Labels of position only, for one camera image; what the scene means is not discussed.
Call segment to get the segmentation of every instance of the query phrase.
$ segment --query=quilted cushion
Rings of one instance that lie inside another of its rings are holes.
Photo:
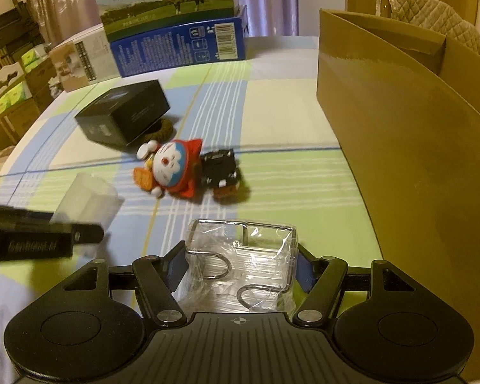
[[[480,33],[448,4],[439,0],[389,0],[389,3],[392,19],[447,35],[480,55]]]

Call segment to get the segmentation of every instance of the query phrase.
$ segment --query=black box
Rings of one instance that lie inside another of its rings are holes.
[[[148,81],[112,88],[75,119],[89,140],[127,146],[169,108],[160,83]]]

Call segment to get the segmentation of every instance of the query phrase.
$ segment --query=barcode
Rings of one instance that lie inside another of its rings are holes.
[[[77,48],[78,56],[80,57],[80,62],[83,65],[83,69],[85,74],[87,75],[88,81],[96,81],[96,74],[94,72],[94,68],[91,65],[91,61],[89,60],[89,55],[87,54],[87,50],[85,50],[85,46],[83,42],[78,42],[75,47]]]
[[[217,40],[219,60],[238,59],[234,23],[216,24],[215,38]]]

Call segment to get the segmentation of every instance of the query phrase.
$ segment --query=toy figure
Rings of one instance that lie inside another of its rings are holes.
[[[133,180],[141,189],[161,197],[165,190],[191,198],[196,192],[195,167],[200,164],[203,140],[173,140],[160,145],[151,140],[137,152],[139,160],[146,160],[145,167],[133,170]]]

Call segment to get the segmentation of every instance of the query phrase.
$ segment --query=black toy vehicle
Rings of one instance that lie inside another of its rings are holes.
[[[213,189],[213,197],[222,199],[236,195],[239,172],[233,150],[211,151],[201,156],[203,185]]]

